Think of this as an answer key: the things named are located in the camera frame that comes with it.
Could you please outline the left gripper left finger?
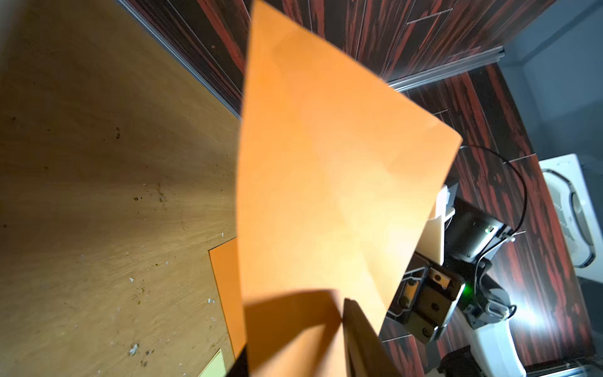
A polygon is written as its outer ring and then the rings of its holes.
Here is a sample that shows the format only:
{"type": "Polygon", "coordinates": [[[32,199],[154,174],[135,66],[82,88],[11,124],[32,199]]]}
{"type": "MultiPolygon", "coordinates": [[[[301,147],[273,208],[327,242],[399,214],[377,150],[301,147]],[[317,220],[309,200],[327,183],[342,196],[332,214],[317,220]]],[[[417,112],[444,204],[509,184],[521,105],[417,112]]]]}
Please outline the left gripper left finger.
{"type": "Polygon", "coordinates": [[[249,377],[249,367],[248,367],[248,359],[247,359],[247,348],[243,347],[239,356],[235,360],[233,366],[227,374],[226,377],[249,377]]]}

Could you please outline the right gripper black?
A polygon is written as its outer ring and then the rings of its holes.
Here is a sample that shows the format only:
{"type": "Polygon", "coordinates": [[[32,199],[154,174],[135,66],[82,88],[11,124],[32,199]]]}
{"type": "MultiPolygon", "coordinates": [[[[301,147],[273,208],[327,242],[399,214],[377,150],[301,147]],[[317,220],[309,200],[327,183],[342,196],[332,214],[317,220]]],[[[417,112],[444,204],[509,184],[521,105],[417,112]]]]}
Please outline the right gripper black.
{"type": "Polygon", "coordinates": [[[424,344],[439,339],[462,296],[466,281],[415,253],[386,317],[424,344]]]}

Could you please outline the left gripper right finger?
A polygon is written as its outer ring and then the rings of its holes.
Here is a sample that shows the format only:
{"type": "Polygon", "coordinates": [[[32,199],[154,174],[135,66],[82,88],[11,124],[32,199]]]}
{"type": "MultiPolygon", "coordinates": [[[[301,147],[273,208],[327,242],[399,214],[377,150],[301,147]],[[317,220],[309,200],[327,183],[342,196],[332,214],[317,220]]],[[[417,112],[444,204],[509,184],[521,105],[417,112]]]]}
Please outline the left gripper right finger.
{"type": "Polygon", "coordinates": [[[345,299],[342,326],[348,376],[401,376],[358,302],[345,299]]]}

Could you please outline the pale yellow paper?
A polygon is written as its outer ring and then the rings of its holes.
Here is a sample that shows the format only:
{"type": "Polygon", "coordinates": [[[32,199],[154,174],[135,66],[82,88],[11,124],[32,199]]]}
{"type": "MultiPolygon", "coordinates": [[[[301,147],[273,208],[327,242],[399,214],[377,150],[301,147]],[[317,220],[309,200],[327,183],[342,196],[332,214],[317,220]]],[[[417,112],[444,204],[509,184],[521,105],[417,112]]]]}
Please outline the pale yellow paper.
{"type": "Polygon", "coordinates": [[[199,374],[199,377],[226,377],[226,374],[223,353],[221,350],[218,350],[199,374]]]}

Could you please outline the orange paper sheet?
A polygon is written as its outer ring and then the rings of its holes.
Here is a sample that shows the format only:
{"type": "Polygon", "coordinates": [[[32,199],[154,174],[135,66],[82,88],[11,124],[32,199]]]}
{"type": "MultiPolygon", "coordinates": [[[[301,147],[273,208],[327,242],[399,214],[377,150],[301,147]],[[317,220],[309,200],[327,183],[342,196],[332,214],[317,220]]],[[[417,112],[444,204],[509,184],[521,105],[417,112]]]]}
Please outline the orange paper sheet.
{"type": "Polygon", "coordinates": [[[209,256],[232,352],[234,357],[238,358],[247,344],[247,332],[241,293],[237,239],[234,238],[210,249],[209,256]]]}
{"type": "Polygon", "coordinates": [[[236,180],[252,376],[344,376],[346,299],[379,331],[460,135],[267,3],[236,180]]]}

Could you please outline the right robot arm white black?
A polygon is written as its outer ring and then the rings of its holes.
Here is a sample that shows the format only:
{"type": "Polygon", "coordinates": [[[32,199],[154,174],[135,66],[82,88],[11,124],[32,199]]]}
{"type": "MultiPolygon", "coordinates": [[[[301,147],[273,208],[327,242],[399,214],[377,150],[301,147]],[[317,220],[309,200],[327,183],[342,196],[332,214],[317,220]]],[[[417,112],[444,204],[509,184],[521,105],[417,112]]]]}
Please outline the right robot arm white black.
{"type": "Polygon", "coordinates": [[[444,261],[414,253],[386,316],[427,344],[444,334],[455,311],[463,315],[469,344],[444,356],[435,376],[525,376],[509,325],[517,308],[488,274],[513,229],[459,197],[452,209],[444,261]]]}

